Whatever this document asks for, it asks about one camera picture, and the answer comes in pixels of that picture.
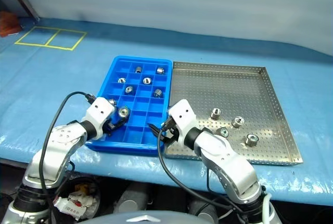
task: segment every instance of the orange object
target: orange object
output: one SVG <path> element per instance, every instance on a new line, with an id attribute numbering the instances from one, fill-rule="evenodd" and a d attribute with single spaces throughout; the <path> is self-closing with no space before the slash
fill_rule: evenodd
<path id="1" fill-rule="evenodd" d="M 87 184 L 77 184 L 74 189 L 75 191 L 82 191 L 85 195 L 89 195 L 89 186 Z"/>
<path id="2" fill-rule="evenodd" d="M 0 12 L 0 36 L 6 37 L 9 34 L 18 33 L 22 30 L 19 19 L 11 12 Z"/>

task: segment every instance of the metal bushing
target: metal bushing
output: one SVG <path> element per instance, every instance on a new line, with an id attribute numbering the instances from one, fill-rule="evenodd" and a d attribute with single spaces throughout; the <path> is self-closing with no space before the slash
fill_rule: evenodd
<path id="1" fill-rule="evenodd" d="M 126 79 L 124 77 L 121 77 L 120 79 L 118 79 L 118 83 L 125 83 Z"/>
<path id="2" fill-rule="evenodd" d="M 219 120 L 221 116 L 221 110 L 219 108 L 214 108 L 212 110 L 212 113 L 210 114 L 210 117 L 214 120 Z"/>
<path id="3" fill-rule="evenodd" d="M 117 101 L 113 98 L 109 99 L 109 103 L 112 104 L 114 107 L 117 106 Z"/>
<path id="4" fill-rule="evenodd" d="M 150 85 L 150 84 L 151 84 L 151 78 L 149 78 L 149 77 L 145 77 L 145 78 L 143 79 L 143 83 L 144 83 L 145 85 Z"/>
<path id="5" fill-rule="evenodd" d="M 229 131 L 226 127 L 221 127 L 216 130 L 216 134 L 221 136 L 221 137 L 228 137 L 229 136 Z"/>
<path id="6" fill-rule="evenodd" d="M 256 136 L 255 134 L 248 134 L 245 140 L 245 144 L 250 147 L 254 147 L 257 145 L 259 141 L 259 137 Z"/>
<path id="7" fill-rule="evenodd" d="M 160 97 L 162 97 L 162 91 L 160 89 L 156 89 L 152 95 L 155 98 L 160 98 Z"/>
<path id="8" fill-rule="evenodd" d="M 156 70 L 157 74 L 164 74 L 164 68 L 163 67 L 158 67 Z"/>
<path id="9" fill-rule="evenodd" d="M 128 108 L 127 106 L 122 106 L 118 110 L 118 116 L 120 118 L 127 118 L 130 115 L 130 112 L 131 112 L 130 108 Z"/>
<path id="10" fill-rule="evenodd" d="M 232 125 L 235 128 L 240 128 L 244 124 L 245 120 L 241 116 L 235 117 L 235 119 L 232 121 Z"/>
<path id="11" fill-rule="evenodd" d="M 135 68 L 135 73 L 141 73 L 141 72 L 142 72 L 142 67 Z"/>
<path id="12" fill-rule="evenodd" d="M 126 94 L 131 94 L 132 92 L 133 92 L 133 86 L 126 87 L 126 89 L 125 89 Z"/>

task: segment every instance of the blue plastic tray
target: blue plastic tray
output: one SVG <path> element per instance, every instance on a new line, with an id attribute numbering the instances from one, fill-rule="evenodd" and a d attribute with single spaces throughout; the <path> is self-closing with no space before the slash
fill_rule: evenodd
<path id="1" fill-rule="evenodd" d="M 141 73 L 135 73 L 136 67 L 142 67 Z M 156 73 L 157 67 L 164 68 L 164 74 Z M 126 78 L 126 83 L 118 83 L 119 78 Z M 150 85 L 143 83 L 149 77 Z M 172 62 L 165 59 L 118 56 L 98 93 L 99 97 L 115 99 L 117 108 L 127 106 L 131 109 L 129 121 L 114 131 L 111 136 L 104 135 L 99 140 L 89 141 L 86 145 L 96 151 L 127 154 L 157 155 L 157 139 L 148 127 L 148 123 L 160 126 L 167 117 Z M 131 95 L 125 94 L 125 88 L 133 86 Z M 156 89 L 162 91 L 161 98 L 153 97 Z M 112 122 L 119 120 L 118 111 L 112 116 Z"/>

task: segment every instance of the metal tray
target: metal tray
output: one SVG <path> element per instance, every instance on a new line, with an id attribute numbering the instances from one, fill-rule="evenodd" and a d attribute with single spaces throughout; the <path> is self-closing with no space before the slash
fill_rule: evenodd
<path id="1" fill-rule="evenodd" d="M 243 67 L 174 62 L 170 106 L 187 99 L 197 114 L 200 127 L 213 132 L 226 127 L 232 148 L 251 163 L 296 165 L 303 163 L 286 118 L 275 95 L 265 67 Z M 218 121 L 210 118 L 213 108 L 221 109 Z M 237 129 L 232 119 L 242 116 L 244 126 Z M 256 147 L 248 147 L 247 134 L 256 134 Z M 165 149 L 167 157 L 199 159 L 177 142 Z"/>

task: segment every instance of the white wall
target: white wall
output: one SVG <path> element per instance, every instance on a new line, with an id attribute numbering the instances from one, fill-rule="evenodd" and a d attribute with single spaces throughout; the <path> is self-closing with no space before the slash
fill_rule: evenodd
<path id="1" fill-rule="evenodd" d="M 333 0 L 29 0 L 41 17 L 280 41 L 333 55 Z"/>
<path id="2" fill-rule="evenodd" d="M 10 12 L 15 13 L 17 16 L 27 17 L 28 14 L 18 2 L 18 0 L 0 0 L 6 8 L 4 10 L 8 10 Z"/>

